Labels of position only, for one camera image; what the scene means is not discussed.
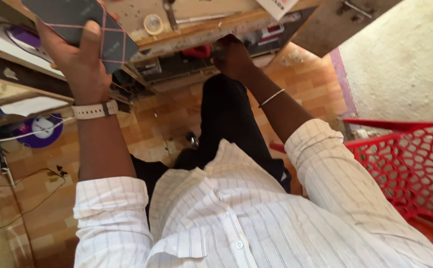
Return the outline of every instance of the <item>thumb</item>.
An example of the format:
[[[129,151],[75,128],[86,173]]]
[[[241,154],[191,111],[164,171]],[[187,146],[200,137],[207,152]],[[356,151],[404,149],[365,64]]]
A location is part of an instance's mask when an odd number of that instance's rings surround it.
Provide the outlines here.
[[[99,59],[101,53],[101,27],[95,21],[87,21],[82,29],[81,43],[79,45],[79,56],[87,62]]]

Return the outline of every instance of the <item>white striped shirt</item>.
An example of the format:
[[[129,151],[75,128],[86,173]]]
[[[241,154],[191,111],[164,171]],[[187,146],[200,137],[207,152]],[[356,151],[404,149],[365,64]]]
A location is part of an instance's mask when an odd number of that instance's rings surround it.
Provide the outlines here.
[[[79,182],[75,267],[433,267],[433,245],[408,225],[319,119],[285,149],[311,201],[286,194],[222,140],[205,170],[168,170],[150,205],[130,177]]]

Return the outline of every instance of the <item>hand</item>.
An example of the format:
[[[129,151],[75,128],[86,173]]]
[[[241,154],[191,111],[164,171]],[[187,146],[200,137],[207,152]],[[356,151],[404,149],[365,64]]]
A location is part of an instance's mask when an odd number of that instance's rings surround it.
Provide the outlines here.
[[[248,70],[255,68],[255,64],[253,64],[245,45],[233,34],[228,34],[219,39],[217,44],[222,46],[225,58],[214,58],[212,60],[221,73],[231,79],[241,81],[241,77]]]
[[[117,21],[117,14],[109,15]],[[70,45],[42,21],[37,22],[37,28],[44,48],[65,75],[76,105],[108,101],[112,76],[106,74],[99,58],[102,35],[99,24],[95,21],[86,23],[79,48]]]

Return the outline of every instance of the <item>masking tape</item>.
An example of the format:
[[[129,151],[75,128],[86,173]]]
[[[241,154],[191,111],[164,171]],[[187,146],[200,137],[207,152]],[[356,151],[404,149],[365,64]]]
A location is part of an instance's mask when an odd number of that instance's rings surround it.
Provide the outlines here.
[[[164,22],[157,14],[150,14],[144,19],[144,28],[150,35],[157,35],[164,31]]]

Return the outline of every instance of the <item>smartphone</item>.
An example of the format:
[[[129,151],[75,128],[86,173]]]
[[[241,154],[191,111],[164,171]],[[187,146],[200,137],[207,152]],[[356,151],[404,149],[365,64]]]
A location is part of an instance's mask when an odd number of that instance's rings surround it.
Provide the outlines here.
[[[139,50],[96,0],[23,0],[23,5],[73,46],[79,46],[87,21],[102,31],[101,60],[107,73],[121,68]]]

